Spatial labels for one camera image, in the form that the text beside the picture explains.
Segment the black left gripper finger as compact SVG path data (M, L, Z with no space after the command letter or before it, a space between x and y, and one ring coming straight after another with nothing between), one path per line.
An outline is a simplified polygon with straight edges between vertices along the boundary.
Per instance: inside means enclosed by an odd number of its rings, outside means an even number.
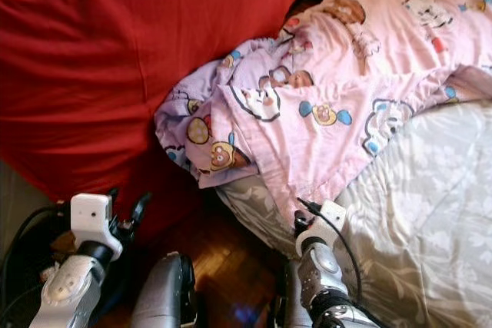
M138 227L138 225L140 225L141 221L144 219L145 208L147 208L148 203L151 202L151 199L151 192L145 192L135 202L131 212L131 227Z

